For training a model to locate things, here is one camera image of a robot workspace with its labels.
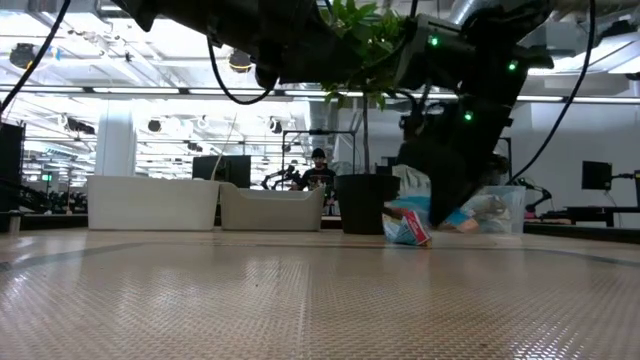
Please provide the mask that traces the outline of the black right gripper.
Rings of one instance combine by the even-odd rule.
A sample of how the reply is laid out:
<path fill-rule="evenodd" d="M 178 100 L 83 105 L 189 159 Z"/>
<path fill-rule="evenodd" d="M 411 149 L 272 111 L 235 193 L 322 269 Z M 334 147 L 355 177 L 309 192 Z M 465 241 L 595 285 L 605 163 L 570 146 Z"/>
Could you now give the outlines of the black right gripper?
<path fill-rule="evenodd" d="M 495 151 L 510 127 L 512 107 L 465 97 L 457 102 L 412 104 L 400 117 L 403 142 L 397 161 L 431 179 L 429 222 L 439 226 L 481 187 L 511 171 Z"/>

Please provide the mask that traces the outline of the blue granola bar wrapper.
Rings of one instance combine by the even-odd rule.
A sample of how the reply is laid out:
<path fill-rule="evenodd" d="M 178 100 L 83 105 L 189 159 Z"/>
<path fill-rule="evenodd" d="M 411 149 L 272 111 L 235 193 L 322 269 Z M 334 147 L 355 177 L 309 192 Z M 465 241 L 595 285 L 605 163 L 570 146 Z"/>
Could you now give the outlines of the blue granola bar wrapper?
<path fill-rule="evenodd" d="M 430 211 L 431 198 L 429 196 L 402 196 L 390 202 L 385 206 L 393 211 L 406 212 L 413 211 L 419 215 L 428 215 Z"/>

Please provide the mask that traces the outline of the black monitor on arm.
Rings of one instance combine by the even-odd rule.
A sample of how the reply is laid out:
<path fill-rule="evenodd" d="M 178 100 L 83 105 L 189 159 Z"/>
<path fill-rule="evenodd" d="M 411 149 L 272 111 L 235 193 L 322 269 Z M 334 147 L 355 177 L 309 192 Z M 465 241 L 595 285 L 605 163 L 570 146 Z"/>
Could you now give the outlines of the black monitor on arm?
<path fill-rule="evenodd" d="M 615 174 L 611 163 L 582 162 L 581 189 L 602 191 L 613 205 L 616 205 L 616 203 L 610 191 L 613 181 L 617 179 L 631 180 L 634 183 L 636 207 L 640 206 L 640 170 Z"/>

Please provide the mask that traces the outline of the blue white red granola bar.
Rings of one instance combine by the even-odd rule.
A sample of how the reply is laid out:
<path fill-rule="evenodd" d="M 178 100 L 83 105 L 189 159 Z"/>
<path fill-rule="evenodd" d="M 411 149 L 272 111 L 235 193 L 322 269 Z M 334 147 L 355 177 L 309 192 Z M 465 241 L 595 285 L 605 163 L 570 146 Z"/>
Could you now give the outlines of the blue white red granola bar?
<path fill-rule="evenodd" d="M 431 245 L 432 236 L 415 211 L 383 213 L 382 224 L 389 243 L 418 247 Z"/>

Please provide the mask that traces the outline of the grey cloth cover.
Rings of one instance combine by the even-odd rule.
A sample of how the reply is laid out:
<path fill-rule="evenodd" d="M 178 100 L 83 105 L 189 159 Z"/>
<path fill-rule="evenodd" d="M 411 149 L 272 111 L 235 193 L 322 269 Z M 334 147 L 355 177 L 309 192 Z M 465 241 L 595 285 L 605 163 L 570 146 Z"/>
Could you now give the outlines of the grey cloth cover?
<path fill-rule="evenodd" d="M 431 196 L 431 181 L 426 174 L 404 164 L 393 166 L 392 174 L 400 179 L 400 197 Z"/>

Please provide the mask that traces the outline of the clear plastic bin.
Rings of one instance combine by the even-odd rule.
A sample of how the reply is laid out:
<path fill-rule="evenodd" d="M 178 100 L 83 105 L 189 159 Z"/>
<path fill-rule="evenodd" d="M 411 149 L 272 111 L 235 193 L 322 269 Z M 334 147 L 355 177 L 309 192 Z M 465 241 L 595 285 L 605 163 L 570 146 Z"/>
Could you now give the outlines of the clear plastic bin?
<path fill-rule="evenodd" d="M 511 211 L 512 220 L 512 231 L 510 233 L 502 234 L 521 234 L 524 228 L 525 193 L 526 189 L 522 186 L 486 186 L 481 188 L 474 196 L 492 194 L 501 197 Z M 463 205 L 462 210 L 470 215 L 465 209 L 465 204 Z"/>

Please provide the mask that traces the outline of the black plant pot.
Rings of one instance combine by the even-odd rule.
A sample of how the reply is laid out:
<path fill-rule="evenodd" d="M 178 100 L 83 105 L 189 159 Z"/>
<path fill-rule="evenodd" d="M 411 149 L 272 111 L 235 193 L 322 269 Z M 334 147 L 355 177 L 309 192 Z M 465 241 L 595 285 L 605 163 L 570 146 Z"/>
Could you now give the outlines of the black plant pot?
<path fill-rule="evenodd" d="M 388 174 L 340 175 L 334 185 L 343 232 L 383 235 L 383 208 L 398 195 L 400 178 Z"/>

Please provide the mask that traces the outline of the person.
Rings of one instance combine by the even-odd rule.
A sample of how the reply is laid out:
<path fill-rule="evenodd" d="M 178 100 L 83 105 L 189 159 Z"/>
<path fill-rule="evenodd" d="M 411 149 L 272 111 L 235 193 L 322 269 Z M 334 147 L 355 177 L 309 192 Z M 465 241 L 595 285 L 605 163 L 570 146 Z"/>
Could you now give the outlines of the person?
<path fill-rule="evenodd" d="M 304 172 L 302 177 L 294 180 L 291 189 L 294 191 L 302 191 L 308 189 L 314 191 L 321 188 L 324 193 L 324 205 L 327 215 L 332 215 L 334 211 L 332 207 L 335 202 L 334 178 L 336 173 L 331 170 L 326 161 L 326 154 L 322 148 L 315 148 L 311 154 L 311 160 L 314 166 Z"/>

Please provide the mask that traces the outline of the black workbench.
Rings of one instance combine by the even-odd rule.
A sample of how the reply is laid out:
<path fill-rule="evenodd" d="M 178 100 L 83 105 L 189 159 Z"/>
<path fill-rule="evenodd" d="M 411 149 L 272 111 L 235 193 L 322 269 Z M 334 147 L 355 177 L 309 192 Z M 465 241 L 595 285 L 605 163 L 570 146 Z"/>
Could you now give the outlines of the black workbench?
<path fill-rule="evenodd" d="M 540 219 L 567 219 L 572 225 L 577 222 L 601 222 L 607 227 L 614 227 L 616 214 L 640 214 L 640 207 L 618 206 L 580 206 L 566 207 L 563 210 L 548 211 L 539 216 Z"/>

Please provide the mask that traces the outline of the white bin with curved rim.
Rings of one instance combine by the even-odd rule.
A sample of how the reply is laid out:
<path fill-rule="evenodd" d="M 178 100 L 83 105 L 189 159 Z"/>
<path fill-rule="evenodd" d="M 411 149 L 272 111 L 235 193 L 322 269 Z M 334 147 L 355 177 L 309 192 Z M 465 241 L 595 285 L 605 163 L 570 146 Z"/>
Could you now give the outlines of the white bin with curved rim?
<path fill-rule="evenodd" d="M 220 184 L 221 228 L 225 231 L 317 232 L 324 192 L 252 190 Z"/>

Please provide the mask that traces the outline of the green leafy potted tree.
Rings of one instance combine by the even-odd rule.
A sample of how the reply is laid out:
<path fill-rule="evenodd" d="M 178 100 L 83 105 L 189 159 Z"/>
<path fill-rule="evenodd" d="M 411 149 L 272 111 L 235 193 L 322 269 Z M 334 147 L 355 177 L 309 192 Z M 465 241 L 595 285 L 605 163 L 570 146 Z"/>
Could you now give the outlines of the green leafy potted tree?
<path fill-rule="evenodd" d="M 324 81 L 327 102 L 343 106 L 349 92 L 358 92 L 363 127 L 362 172 L 370 172 L 368 107 L 386 106 L 384 95 L 395 91 L 396 63 L 406 42 L 407 18 L 375 3 L 356 0 L 324 0 L 320 14 L 331 30 L 357 55 L 359 64 L 344 80 Z"/>

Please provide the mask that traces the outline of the beige mesh table mat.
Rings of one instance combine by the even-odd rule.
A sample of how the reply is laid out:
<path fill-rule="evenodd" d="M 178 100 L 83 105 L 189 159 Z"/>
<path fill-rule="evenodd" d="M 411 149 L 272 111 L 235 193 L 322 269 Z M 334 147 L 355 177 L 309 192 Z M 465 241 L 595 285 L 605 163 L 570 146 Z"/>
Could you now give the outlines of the beige mesh table mat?
<path fill-rule="evenodd" d="M 145 243 L 0 262 L 0 360 L 640 360 L 640 260 Z"/>

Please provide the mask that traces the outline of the black computer monitor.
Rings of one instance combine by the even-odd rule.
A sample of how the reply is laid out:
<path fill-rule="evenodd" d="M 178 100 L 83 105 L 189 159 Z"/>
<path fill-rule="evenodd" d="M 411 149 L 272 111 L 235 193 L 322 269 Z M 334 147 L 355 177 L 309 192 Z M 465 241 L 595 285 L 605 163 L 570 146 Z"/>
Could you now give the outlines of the black computer monitor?
<path fill-rule="evenodd" d="M 192 178 L 229 182 L 238 188 L 251 186 L 251 157 L 248 155 L 201 156 L 193 159 Z"/>

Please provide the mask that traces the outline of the large white plastic bin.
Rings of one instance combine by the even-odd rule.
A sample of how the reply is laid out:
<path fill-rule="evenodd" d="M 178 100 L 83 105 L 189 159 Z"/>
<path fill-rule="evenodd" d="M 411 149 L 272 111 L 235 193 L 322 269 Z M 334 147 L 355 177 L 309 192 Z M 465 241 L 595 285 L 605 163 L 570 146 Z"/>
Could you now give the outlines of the large white plastic bin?
<path fill-rule="evenodd" d="M 91 230 L 211 231 L 219 184 L 211 180 L 88 178 Z"/>

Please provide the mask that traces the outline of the white pillar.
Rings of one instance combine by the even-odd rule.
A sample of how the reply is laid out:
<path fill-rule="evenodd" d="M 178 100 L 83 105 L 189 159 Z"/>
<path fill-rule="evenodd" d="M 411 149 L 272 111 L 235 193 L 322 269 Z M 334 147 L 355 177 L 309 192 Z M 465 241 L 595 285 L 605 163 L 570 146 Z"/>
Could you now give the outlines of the white pillar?
<path fill-rule="evenodd" d="M 137 132 L 130 111 L 105 112 L 99 120 L 94 173 L 103 176 L 133 176 Z"/>

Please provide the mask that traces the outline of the black cabinet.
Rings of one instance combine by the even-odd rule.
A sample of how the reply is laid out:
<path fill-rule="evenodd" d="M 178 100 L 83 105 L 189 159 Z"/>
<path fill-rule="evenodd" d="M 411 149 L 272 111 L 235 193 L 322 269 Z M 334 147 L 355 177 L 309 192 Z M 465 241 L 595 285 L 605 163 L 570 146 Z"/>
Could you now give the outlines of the black cabinet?
<path fill-rule="evenodd" d="M 0 213 L 17 207 L 24 128 L 0 122 Z"/>

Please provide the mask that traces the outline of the small grey container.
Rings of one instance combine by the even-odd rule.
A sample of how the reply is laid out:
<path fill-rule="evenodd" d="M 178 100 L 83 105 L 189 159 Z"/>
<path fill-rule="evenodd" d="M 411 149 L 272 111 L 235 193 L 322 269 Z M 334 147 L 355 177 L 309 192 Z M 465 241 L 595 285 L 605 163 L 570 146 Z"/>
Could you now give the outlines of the small grey container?
<path fill-rule="evenodd" d="M 19 210 L 0 212 L 0 233 L 11 236 L 18 235 L 21 228 L 23 213 Z"/>

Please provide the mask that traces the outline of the black background rig frame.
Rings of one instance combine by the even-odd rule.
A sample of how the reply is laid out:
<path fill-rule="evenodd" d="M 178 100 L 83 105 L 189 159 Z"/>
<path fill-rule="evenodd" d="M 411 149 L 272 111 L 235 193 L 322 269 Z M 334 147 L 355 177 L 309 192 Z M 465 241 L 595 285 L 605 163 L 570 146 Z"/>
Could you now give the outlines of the black background rig frame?
<path fill-rule="evenodd" d="M 282 140 L 281 140 L 281 168 L 284 168 L 284 157 L 286 148 L 289 146 L 290 142 L 286 141 L 286 137 L 289 134 L 295 134 L 296 138 L 301 135 L 311 135 L 311 136 L 329 136 L 329 135 L 350 135 L 352 137 L 352 174 L 356 174 L 356 150 L 357 147 L 355 145 L 357 132 L 353 130 L 325 130 L 321 128 L 310 129 L 310 130 L 283 130 L 282 132 Z"/>

